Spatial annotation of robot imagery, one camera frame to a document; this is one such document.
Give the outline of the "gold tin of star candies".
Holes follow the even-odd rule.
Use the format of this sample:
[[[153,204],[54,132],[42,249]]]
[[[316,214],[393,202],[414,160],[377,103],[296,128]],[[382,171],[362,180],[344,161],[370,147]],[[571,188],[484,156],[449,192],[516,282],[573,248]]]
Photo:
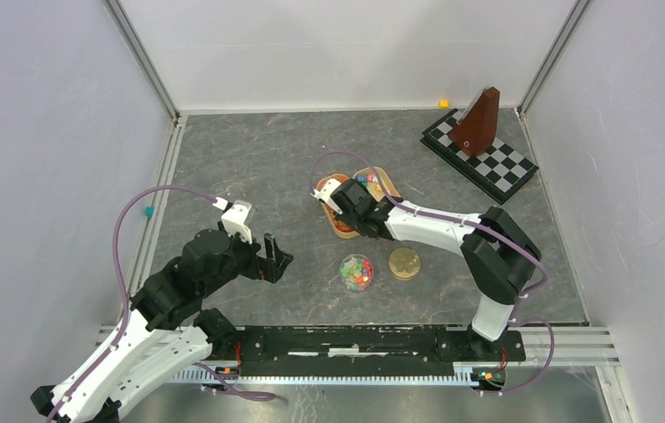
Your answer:
[[[376,201],[385,197],[384,191],[392,197],[401,197],[386,171],[380,167],[361,169],[351,179],[362,183]]]

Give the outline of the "clear plastic round jar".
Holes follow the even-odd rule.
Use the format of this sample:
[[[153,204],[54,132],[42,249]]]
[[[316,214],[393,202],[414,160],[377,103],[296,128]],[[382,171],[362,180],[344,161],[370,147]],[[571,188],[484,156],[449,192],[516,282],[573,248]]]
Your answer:
[[[362,292],[373,279],[373,265],[367,256],[351,254],[342,260],[339,274],[348,289]]]

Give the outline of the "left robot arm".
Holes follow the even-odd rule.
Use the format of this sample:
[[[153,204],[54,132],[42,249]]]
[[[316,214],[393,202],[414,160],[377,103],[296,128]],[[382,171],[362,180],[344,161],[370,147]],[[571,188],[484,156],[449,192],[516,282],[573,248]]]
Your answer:
[[[195,361],[228,357],[238,331],[203,300],[238,277],[276,283],[292,263],[272,234],[243,241],[223,227],[206,229],[146,279],[94,354],[57,385],[31,395],[48,422],[116,422],[129,405]]]

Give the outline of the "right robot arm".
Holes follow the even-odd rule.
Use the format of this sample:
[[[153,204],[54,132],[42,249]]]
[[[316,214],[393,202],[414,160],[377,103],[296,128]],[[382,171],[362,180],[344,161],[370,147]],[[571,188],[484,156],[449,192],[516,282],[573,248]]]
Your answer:
[[[506,211],[453,213],[391,195],[376,199],[353,179],[328,180],[311,194],[335,220],[365,237],[419,242],[462,257],[480,292],[469,325],[469,352],[488,360],[502,349],[501,336],[520,297],[535,271],[543,269],[539,248]]]

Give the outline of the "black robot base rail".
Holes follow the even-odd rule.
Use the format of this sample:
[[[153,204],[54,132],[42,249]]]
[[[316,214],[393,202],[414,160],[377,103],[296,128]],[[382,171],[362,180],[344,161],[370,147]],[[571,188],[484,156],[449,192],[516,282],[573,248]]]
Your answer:
[[[455,363],[521,363],[521,333],[487,341],[447,325],[247,326],[209,360],[234,360],[242,376],[448,376]]]

